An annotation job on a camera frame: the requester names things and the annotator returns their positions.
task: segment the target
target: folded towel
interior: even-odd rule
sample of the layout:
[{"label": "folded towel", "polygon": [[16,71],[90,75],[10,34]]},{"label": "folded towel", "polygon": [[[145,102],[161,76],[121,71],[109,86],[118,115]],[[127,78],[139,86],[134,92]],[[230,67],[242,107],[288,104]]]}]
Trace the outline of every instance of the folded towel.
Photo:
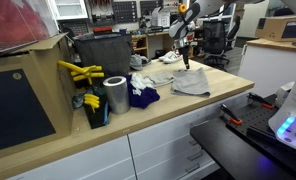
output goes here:
[{"label": "folded towel", "polygon": [[174,71],[173,94],[210,96],[207,77],[202,68]]},{"label": "folded towel", "polygon": [[165,71],[149,75],[147,78],[149,78],[154,83],[154,87],[163,86],[174,81],[174,76],[171,73]]}]

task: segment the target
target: navy blue cloth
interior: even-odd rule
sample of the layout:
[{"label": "navy blue cloth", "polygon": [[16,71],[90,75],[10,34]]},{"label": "navy blue cloth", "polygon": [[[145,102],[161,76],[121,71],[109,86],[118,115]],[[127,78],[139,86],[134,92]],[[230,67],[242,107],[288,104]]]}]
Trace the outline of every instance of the navy blue cloth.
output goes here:
[{"label": "navy blue cloth", "polygon": [[149,87],[146,87],[143,90],[140,89],[140,96],[138,94],[134,94],[133,90],[135,90],[136,88],[130,83],[132,76],[126,75],[125,77],[127,79],[129,103],[131,107],[145,109],[149,104],[160,99],[160,96],[157,93],[157,91]]}]

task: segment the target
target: black pouch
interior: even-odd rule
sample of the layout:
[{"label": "black pouch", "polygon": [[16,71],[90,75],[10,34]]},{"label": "black pouch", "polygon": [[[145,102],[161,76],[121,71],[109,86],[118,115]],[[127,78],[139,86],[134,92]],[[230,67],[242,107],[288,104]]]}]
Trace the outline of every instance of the black pouch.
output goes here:
[{"label": "black pouch", "polygon": [[93,94],[99,97],[99,108],[94,112],[91,106],[83,104],[91,129],[107,125],[110,111],[105,89],[94,87]]}]

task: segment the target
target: wooden countertop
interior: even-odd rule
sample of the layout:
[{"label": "wooden countertop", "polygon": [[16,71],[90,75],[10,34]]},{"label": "wooden countertop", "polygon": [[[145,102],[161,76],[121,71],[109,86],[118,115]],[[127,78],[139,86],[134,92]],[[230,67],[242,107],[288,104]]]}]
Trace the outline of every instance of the wooden countertop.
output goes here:
[{"label": "wooden countertop", "polygon": [[[110,114],[110,124],[90,129],[84,110],[78,109],[74,113],[72,133],[70,136],[23,150],[0,158],[0,179],[23,173],[38,166],[53,162],[63,157],[86,150],[104,142],[116,139],[131,132],[143,129],[153,124],[165,121],[180,114],[206,106],[221,99],[241,93],[254,86],[254,83],[243,78],[219,71],[217,69],[190,61],[191,69],[202,67],[206,73],[210,97],[178,96],[170,93],[171,85],[158,87],[160,100],[150,104],[146,109],[131,108],[122,115]],[[165,65],[154,60],[139,71],[143,76],[159,71],[184,69],[182,61]]]},{"label": "wooden countertop", "polygon": [[258,46],[296,52],[296,46],[292,45],[292,42],[275,42],[267,39],[256,39],[252,41],[247,41],[247,44],[250,46]]}]

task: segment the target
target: cabinet drawer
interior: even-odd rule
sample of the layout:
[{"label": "cabinet drawer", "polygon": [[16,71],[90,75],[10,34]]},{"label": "cabinet drawer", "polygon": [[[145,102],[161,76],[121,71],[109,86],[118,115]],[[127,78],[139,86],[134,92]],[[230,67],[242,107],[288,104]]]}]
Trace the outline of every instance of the cabinet drawer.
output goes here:
[{"label": "cabinet drawer", "polygon": [[193,147],[201,149],[196,141],[187,134],[179,139],[158,146],[144,154],[140,154],[136,157],[134,156],[136,171],[137,173],[145,171],[150,167],[171,159]]},{"label": "cabinet drawer", "polygon": [[213,162],[210,156],[194,147],[184,153],[164,161],[146,171],[138,173],[138,180],[173,180],[186,176],[189,173],[198,171],[204,165]]},{"label": "cabinet drawer", "polygon": [[136,175],[130,176],[124,180],[137,180]]},{"label": "cabinet drawer", "polygon": [[100,170],[91,175],[88,175],[80,180],[94,180],[94,179],[129,179],[130,176],[135,176],[135,170],[132,159],[129,158],[109,168]]},{"label": "cabinet drawer", "polygon": [[79,179],[129,158],[129,144],[124,136],[10,179]]},{"label": "cabinet drawer", "polygon": [[215,172],[220,167],[216,164],[215,161],[210,161],[209,163],[205,164],[204,166],[200,167],[199,169],[187,174],[186,176],[178,179],[178,180],[200,180],[209,174]]},{"label": "cabinet drawer", "polygon": [[129,141],[133,156],[138,156],[169,141],[189,134],[191,124],[199,124],[206,121],[210,115],[220,114],[220,104],[228,107],[247,103],[246,95],[233,96],[208,106],[196,109],[186,114],[177,116],[167,121],[158,123],[148,128],[129,134]]}]

